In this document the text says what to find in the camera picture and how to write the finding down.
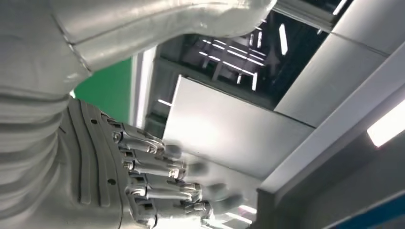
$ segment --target fluorescent light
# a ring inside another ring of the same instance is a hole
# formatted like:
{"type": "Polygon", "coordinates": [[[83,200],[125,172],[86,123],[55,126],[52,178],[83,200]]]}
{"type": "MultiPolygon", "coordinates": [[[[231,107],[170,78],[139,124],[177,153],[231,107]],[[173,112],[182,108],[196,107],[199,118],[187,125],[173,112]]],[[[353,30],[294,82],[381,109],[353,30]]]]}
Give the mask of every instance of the fluorescent light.
{"type": "Polygon", "coordinates": [[[69,92],[69,95],[72,97],[72,98],[76,98],[76,94],[75,94],[75,91],[74,90],[71,90],[70,92],[69,92]]]}
{"type": "Polygon", "coordinates": [[[245,211],[247,211],[247,212],[250,212],[250,213],[252,213],[252,214],[256,214],[256,213],[257,213],[257,210],[256,210],[255,208],[252,208],[252,207],[249,207],[249,206],[246,206],[246,205],[241,205],[241,206],[239,206],[239,208],[240,208],[240,209],[243,209],[243,210],[245,210],[245,211]]]}
{"type": "Polygon", "coordinates": [[[211,58],[211,59],[213,59],[213,60],[216,60],[216,61],[221,61],[221,59],[219,59],[219,58],[217,58],[217,57],[215,57],[215,56],[209,56],[209,58],[211,58]]]}
{"type": "Polygon", "coordinates": [[[256,59],[259,59],[259,60],[261,60],[261,61],[265,61],[265,59],[260,58],[260,57],[258,57],[258,56],[255,56],[255,55],[253,55],[253,54],[249,54],[249,56],[255,57],[256,59]]]}
{"type": "Polygon", "coordinates": [[[252,51],[254,51],[254,52],[256,52],[257,54],[260,54],[260,55],[262,55],[262,56],[266,56],[264,53],[261,53],[261,52],[259,52],[259,51],[254,50],[254,49],[250,49],[250,50],[252,50],[252,51]]]}
{"type": "Polygon", "coordinates": [[[252,90],[256,91],[256,84],[257,84],[257,73],[253,75],[253,83],[252,83],[252,90]]]}
{"type": "Polygon", "coordinates": [[[161,104],[165,104],[165,105],[167,105],[167,106],[172,106],[172,104],[171,104],[171,103],[166,102],[166,101],[161,100],[161,99],[158,99],[158,102],[159,102],[159,103],[161,103],[161,104]]]}
{"type": "Polygon", "coordinates": [[[286,27],[284,26],[284,24],[280,25],[278,31],[280,32],[281,54],[285,56],[288,51],[288,46],[287,46],[286,27]]]}
{"type": "Polygon", "coordinates": [[[249,71],[246,71],[245,69],[241,69],[240,67],[238,67],[238,66],[235,66],[235,65],[233,65],[233,64],[231,64],[231,63],[228,63],[228,62],[226,62],[226,61],[222,61],[222,63],[224,63],[224,64],[226,64],[226,65],[228,65],[228,66],[230,66],[230,67],[233,67],[233,68],[235,68],[236,70],[239,70],[239,71],[242,71],[242,72],[244,72],[244,73],[247,73],[247,74],[249,74],[249,75],[255,75],[255,74],[253,74],[253,73],[251,73],[251,72],[249,72],[249,71]]]}
{"type": "Polygon", "coordinates": [[[224,47],[219,46],[219,45],[217,45],[217,44],[213,44],[213,46],[215,46],[215,47],[217,47],[217,48],[219,48],[219,49],[222,49],[222,50],[224,50],[224,49],[225,49],[224,47]]]}
{"type": "Polygon", "coordinates": [[[243,51],[243,50],[241,50],[241,49],[238,49],[238,48],[236,48],[236,47],[234,47],[234,46],[229,46],[229,48],[235,49],[235,50],[238,50],[238,51],[240,51],[240,52],[243,52],[244,54],[247,54],[246,51],[243,51]]]}
{"type": "Polygon", "coordinates": [[[228,65],[228,66],[230,66],[230,67],[233,67],[233,68],[235,68],[235,69],[237,69],[237,70],[242,70],[240,67],[235,66],[235,65],[233,65],[233,64],[231,64],[231,63],[228,63],[228,62],[226,62],[226,61],[224,61],[224,62],[222,62],[222,63],[224,63],[224,64],[226,64],[226,65],[228,65]]]}
{"type": "Polygon", "coordinates": [[[257,48],[262,47],[262,36],[263,36],[263,33],[260,31],[258,38],[257,38],[257,48]]]}
{"type": "Polygon", "coordinates": [[[249,71],[246,71],[245,69],[242,69],[242,72],[247,73],[247,74],[249,74],[249,75],[251,75],[251,76],[254,76],[254,75],[255,75],[255,74],[253,74],[253,73],[251,73],[251,72],[249,72],[249,71]]]}
{"type": "Polygon", "coordinates": [[[220,43],[220,44],[226,44],[225,42],[222,42],[222,41],[220,41],[220,40],[214,40],[215,42],[218,42],[218,43],[220,43]]]}
{"type": "Polygon", "coordinates": [[[145,117],[148,110],[148,100],[150,93],[150,83],[152,79],[153,60],[156,56],[156,46],[143,52],[141,65],[141,75],[139,83],[138,112],[136,127],[143,129],[145,127],[145,117]]]}
{"type": "Polygon", "coordinates": [[[247,57],[245,57],[245,56],[243,56],[243,55],[241,55],[241,54],[239,54],[239,53],[236,53],[236,52],[234,52],[234,51],[232,51],[232,50],[227,50],[227,52],[229,52],[229,53],[231,53],[231,54],[233,54],[233,55],[235,55],[235,56],[238,56],[238,57],[240,57],[240,58],[242,58],[242,59],[244,59],[244,60],[246,60],[246,58],[247,58],[247,57]]]}
{"type": "Polygon", "coordinates": [[[252,46],[253,45],[253,33],[250,34],[250,38],[249,38],[249,45],[252,46]]]}
{"type": "Polygon", "coordinates": [[[248,223],[248,224],[252,224],[252,223],[253,223],[253,221],[251,221],[251,220],[249,220],[249,219],[246,219],[246,218],[244,218],[244,217],[241,217],[241,216],[239,216],[239,215],[237,215],[237,214],[234,214],[234,213],[228,212],[228,213],[226,213],[226,215],[228,215],[228,216],[230,216],[230,217],[232,217],[232,218],[234,218],[234,219],[240,220],[240,221],[242,221],[242,222],[248,223]]]}
{"type": "Polygon", "coordinates": [[[380,147],[405,130],[405,100],[375,122],[367,133],[375,146],[380,147]]]}
{"type": "Polygon", "coordinates": [[[336,7],[335,11],[332,13],[333,15],[338,15],[339,12],[342,10],[344,4],[346,4],[347,0],[341,0],[339,5],[336,7]]]}
{"type": "Polygon", "coordinates": [[[253,60],[253,59],[248,58],[247,60],[250,61],[250,62],[253,62],[253,63],[255,63],[255,64],[258,64],[258,65],[260,65],[260,66],[264,66],[264,64],[262,64],[262,63],[260,63],[260,62],[257,62],[257,61],[255,61],[255,60],[253,60]]]}

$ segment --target humanoid robot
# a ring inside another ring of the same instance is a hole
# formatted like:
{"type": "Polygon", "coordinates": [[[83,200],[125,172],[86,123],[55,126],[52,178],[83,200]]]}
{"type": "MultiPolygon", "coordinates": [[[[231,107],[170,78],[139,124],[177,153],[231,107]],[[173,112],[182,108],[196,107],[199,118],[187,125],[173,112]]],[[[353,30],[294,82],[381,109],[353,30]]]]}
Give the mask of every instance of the humanoid robot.
{"type": "Polygon", "coordinates": [[[237,207],[203,164],[68,93],[94,71],[185,33],[246,34],[275,0],[0,1],[0,229],[209,224],[237,207]]]}

